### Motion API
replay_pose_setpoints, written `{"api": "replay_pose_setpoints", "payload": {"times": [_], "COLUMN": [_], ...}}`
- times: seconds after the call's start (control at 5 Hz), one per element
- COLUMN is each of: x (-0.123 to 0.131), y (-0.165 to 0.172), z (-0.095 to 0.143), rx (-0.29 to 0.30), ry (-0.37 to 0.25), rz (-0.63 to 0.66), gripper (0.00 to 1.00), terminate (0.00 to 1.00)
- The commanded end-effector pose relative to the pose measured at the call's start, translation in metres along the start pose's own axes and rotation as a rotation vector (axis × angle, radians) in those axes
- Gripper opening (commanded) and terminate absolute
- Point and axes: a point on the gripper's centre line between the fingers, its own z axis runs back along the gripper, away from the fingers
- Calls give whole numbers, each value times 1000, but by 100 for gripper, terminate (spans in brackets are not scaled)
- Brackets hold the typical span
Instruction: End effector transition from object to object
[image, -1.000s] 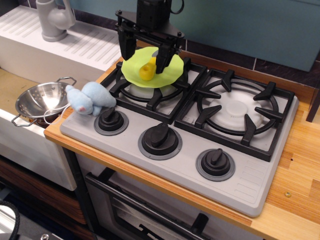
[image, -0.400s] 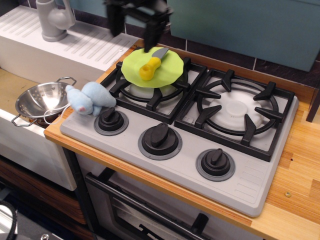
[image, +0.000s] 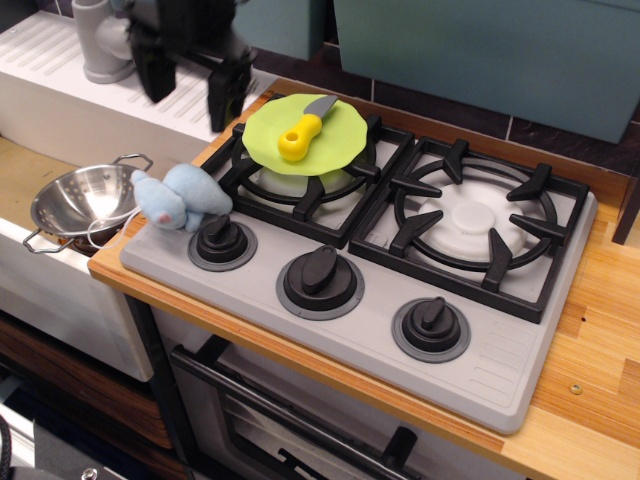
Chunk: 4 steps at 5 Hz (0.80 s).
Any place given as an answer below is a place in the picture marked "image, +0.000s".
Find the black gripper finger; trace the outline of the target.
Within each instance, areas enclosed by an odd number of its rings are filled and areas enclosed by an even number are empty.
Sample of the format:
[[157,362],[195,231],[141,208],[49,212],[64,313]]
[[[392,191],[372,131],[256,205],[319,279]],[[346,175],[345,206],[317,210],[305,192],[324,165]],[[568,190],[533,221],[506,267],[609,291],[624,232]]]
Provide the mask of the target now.
[[220,133],[242,112],[251,85],[250,65],[221,65],[208,77],[211,130]]
[[160,47],[135,46],[133,60],[147,97],[159,103],[176,88],[176,63]]

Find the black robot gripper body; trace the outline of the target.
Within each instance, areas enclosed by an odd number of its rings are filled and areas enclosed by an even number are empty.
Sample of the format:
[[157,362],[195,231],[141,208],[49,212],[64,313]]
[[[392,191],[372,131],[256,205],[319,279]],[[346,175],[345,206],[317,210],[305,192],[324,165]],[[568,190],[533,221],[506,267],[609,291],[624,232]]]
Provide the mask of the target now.
[[126,1],[134,63],[144,75],[174,70],[180,59],[213,70],[249,69],[251,47],[234,30],[237,1]]

